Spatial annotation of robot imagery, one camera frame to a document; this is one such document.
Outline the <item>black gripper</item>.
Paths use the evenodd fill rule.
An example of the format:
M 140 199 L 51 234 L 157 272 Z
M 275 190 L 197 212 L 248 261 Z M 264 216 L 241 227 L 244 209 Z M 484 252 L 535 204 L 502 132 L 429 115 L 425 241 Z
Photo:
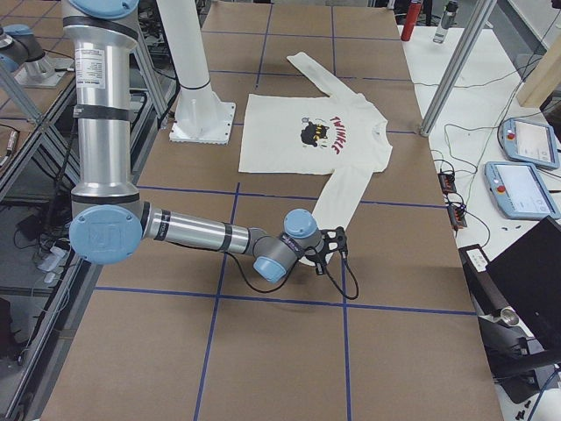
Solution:
M 313 262 L 317 275 L 327 274 L 327 258 L 338 252 L 343 261 L 347 261 L 347 237 L 344 227 L 333 230 L 321 230 L 320 244 L 313 248 Z

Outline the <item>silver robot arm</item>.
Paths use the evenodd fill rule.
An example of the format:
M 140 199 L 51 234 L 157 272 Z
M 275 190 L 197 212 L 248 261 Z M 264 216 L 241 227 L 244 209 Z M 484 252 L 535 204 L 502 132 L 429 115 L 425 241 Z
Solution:
M 140 198 L 131 180 L 130 66 L 140 30 L 135 1 L 66 1 L 65 34 L 75 45 L 80 181 L 72 191 L 72 248 L 83 259 L 108 265 L 127 259 L 143 239 L 254 258 L 269 282 L 308 259 L 327 273 L 332 253 L 348 254 L 343 228 L 320 229 L 302 209 L 290 211 L 283 232 L 163 210 Z

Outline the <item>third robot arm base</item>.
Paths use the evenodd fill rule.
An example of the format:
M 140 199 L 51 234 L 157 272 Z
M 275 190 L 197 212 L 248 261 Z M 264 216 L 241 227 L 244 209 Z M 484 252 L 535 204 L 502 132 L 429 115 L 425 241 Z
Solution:
M 74 71 L 73 58 L 49 56 L 27 25 L 1 27 L 1 63 L 27 88 L 55 88 Z

